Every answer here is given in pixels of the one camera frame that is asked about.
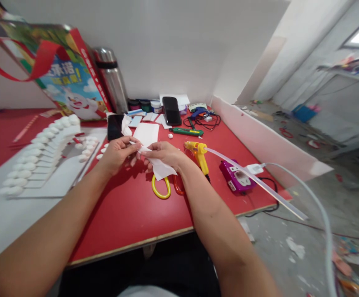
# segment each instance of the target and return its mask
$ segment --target thermos lid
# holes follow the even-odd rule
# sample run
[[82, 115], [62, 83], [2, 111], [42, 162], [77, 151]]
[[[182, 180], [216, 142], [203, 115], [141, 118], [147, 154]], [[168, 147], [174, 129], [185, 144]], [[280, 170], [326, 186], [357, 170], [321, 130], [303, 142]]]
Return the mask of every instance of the thermos lid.
[[93, 48], [93, 54], [96, 62], [113, 63], [116, 62], [115, 54], [113, 50], [108, 47], [95, 47]]

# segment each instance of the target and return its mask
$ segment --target cartoon character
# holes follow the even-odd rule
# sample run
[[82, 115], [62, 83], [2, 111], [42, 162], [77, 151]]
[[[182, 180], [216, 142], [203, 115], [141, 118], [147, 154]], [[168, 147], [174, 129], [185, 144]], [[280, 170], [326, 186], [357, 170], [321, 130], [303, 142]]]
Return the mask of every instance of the cartoon character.
[[84, 98], [80, 94], [72, 93], [70, 88], [62, 87], [65, 92], [67, 107], [82, 120], [106, 118], [106, 114], [98, 109], [95, 99]]

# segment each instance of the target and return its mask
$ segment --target blue container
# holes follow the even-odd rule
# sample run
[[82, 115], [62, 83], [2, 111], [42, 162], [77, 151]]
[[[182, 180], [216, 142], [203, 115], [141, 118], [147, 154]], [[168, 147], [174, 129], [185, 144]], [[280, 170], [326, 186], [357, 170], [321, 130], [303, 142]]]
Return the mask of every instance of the blue container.
[[299, 108], [300, 105], [301, 104], [297, 105], [295, 109], [292, 110], [292, 113], [295, 116], [295, 118], [299, 119], [302, 123], [308, 122], [317, 114], [315, 111], [308, 108], [307, 106], [303, 106], [302, 108]]

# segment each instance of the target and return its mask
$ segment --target paint jar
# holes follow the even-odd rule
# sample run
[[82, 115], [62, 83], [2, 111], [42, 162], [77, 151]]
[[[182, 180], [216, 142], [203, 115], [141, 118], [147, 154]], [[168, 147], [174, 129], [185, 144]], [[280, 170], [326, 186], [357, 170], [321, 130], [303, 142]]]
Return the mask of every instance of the paint jar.
[[141, 105], [137, 100], [128, 99], [127, 102], [129, 103], [130, 110], [137, 110], [141, 108]]
[[141, 104], [141, 109], [145, 112], [150, 112], [150, 101], [149, 100], [140, 100], [139, 102]]
[[150, 106], [152, 107], [153, 113], [161, 113], [163, 111], [160, 101], [151, 101]]

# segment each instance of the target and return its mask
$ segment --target black phone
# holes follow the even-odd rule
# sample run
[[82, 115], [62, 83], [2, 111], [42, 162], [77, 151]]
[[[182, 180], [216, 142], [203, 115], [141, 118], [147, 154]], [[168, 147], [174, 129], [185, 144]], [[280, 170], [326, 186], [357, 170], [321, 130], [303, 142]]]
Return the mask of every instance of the black phone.
[[124, 114], [108, 115], [108, 141], [120, 138], [122, 134], [122, 121]]
[[164, 117], [167, 125], [180, 126], [182, 124], [178, 101], [175, 97], [163, 97]]

